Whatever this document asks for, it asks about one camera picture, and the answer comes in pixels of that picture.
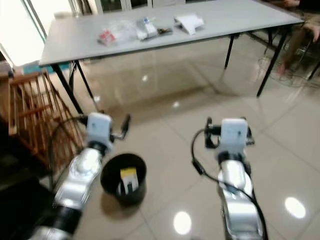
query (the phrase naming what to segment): black cable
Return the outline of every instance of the black cable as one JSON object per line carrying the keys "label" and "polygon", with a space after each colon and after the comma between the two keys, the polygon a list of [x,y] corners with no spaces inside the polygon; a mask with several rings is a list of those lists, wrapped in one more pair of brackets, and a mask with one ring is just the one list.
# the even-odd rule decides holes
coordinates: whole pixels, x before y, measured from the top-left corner
{"label": "black cable", "polygon": [[49,188],[52,192],[54,192],[57,183],[59,182],[59,179],[61,178],[61,176],[63,175],[64,171],[62,171],[62,173],[58,176],[57,181],[54,182],[54,171],[55,171],[55,155],[53,152],[53,141],[56,138],[57,134],[58,134],[58,130],[60,128],[62,128],[66,123],[70,122],[70,121],[80,121],[82,123],[85,123],[86,120],[88,119],[87,116],[85,115],[79,115],[79,116],[75,116],[75,117],[70,117],[67,118],[63,121],[61,121],[53,130],[52,135],[50,137],[50,139],[48,140],[48,145],[47,145],[47,153],[48,153],[48,162],[49,162]]}
{"label": "black cable", "polygon": [[204,169],[204,167],[200,164],[200,162],[196,159],[196,156],[195,156],[195,142],[196,142],[196,139],[197,137],[199,136],[199,134],[201,134],[202,132],[205,132],[205,129],[200,129],[199,131],[197,131],[195,133],[195,135],[193,136],[193,139],[191,141],[191,156],[192,156],[192,164],[193,166],[196,168],[196,170],[198,171],[198,173],[200,175],[205,175],[206,177],[208,177],[209,179],[211,179],[212,181],[218,183],[219,185],[220,184],[223,184],[225,186],[227,186],[228,188],[224,188],[225,190],[231,192],[231,193],[235,193],[236,191],[238,192],[241,192],[242,194],[244,194],[252,203],[253,205],[256,207],[256,210],[258,212],[258,215],[260,217],[260,220],[261,220],[261,224],[262,224],[262,238],[264,240],[268,240],[268,231],[267,231],[267,225],[266,225],[266,220],[265,220],[265,216],[257,202],[256,199],[254,199],[253,197],[251,197],[249,194],[247,194],[244,190],[242,189],[239,189],[235,186],[233,186],[232,184],[228,183],[228,182],[225,182],[225,181],[220,181],[219,179],[217,179],[216,177],[213,177],[211,176],[210,174],[208,174],[206,172],[206,170]]}

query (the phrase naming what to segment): black bucket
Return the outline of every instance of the black bucket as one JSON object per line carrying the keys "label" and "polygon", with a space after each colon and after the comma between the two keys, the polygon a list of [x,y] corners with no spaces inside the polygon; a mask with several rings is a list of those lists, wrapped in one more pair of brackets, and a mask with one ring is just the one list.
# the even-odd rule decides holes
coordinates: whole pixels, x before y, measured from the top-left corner
{"label": "black bucket", "polygon": [[[120,170],[131,167],[136,169],[139,187],[128,194],[118,193],[117,188],[121,182]],[[132,206],[140,203],[146,195],[146,174],[147,166],[141,157],[124,153],[107,162],[102,170],[100,182],[103,189],[114,195],[121,205]]]}

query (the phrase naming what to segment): tiled floor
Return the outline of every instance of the tiled floor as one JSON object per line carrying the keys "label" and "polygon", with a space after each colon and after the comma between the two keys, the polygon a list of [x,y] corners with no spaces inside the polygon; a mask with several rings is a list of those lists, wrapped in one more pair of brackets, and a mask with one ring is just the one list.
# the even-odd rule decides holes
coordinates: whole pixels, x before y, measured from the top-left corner
{"label": "tiled floor", "polygon": [[[216,184],[191,165],[192,136],[208,116],[217,124],[227,117],[247,117],[256,141],[247,148],[247,159],[270,239],[319,239],[320,90],[270,79],[257,99],[264,47],[241,36],[224,70],[228,43],[217,39],[83,64],[94,94],[100,95],[99,106],[114,117],[115,128],[126,113],[132,115],[127,139],[116,143],[113,155],[133,152],[145,160],[147,194],[140,206],[124,209],[97,181],[76,240],[224,239]],[[65,96],[56,77],[51,78]],[[78,73],[75,92],[86,113],[95,110]],[[214,152],[204,148],[203,139],[196,153],[216,175]],[[302,203],[304,217],[286,209],[289,197]],[[173,225],[180,211],[191,217],[186,235]]]}

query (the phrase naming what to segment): person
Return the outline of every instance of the person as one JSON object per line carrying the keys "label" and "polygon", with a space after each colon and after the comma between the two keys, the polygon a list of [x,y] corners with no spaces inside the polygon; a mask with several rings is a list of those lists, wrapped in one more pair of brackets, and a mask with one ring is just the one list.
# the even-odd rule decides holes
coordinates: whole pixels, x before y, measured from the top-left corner
{"label": "person", "polygon": [[302,17],[305,24],[292,34],[291,42],[287,53],[284,56],[283,63],[278,69],[280,75],[285,74],[290,67],[297,49],[302,44],[306,33],[311,31],[313,34],[313,42],[318,41],[320,37],[320,1],[319,0],[284,0],[286,8],[298,8],[302,11]]}

